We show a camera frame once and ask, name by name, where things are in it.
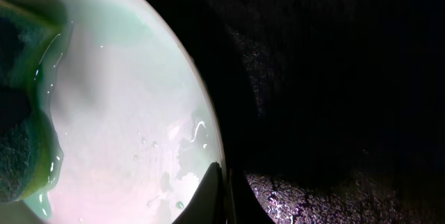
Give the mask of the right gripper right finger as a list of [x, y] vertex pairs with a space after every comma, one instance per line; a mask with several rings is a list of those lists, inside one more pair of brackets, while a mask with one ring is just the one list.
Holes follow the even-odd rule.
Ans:
[[229, 170], [227, 199], [228, 224], [274, 224], [242, 172]]

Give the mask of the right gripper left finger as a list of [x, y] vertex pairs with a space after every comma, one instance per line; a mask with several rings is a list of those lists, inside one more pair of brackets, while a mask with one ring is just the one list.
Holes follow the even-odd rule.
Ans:
[[222, 169], [217, 162], [213, 162], [191, 201], [172, 224], [224, 224], [224, 197]]

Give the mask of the light green plate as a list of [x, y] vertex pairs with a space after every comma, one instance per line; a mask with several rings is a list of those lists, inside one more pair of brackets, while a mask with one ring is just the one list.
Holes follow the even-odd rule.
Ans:
[[146, 0], [6, 0], [60, 26], [43, 68], [55, 177], [2, 223], [173, 223], [225, 155], [207, 88]]

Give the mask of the green sponge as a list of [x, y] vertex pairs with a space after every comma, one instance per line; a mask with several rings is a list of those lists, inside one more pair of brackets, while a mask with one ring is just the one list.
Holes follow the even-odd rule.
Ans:
[[60, 26], [1, 0], [1, 202], [23, 200], [55, 177], [58, 149], [43, 68]]

